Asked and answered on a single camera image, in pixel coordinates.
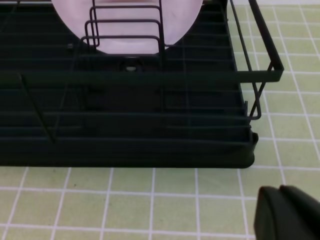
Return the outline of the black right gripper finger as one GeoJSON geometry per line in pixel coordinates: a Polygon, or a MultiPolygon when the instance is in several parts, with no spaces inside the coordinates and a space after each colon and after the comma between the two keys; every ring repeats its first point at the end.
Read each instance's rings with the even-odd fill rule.
{"type": "Polygon", "coordinates": [[[295,186],[263,186],[253,226],[257,240],[318,240],[320,202],[295,186]]]}

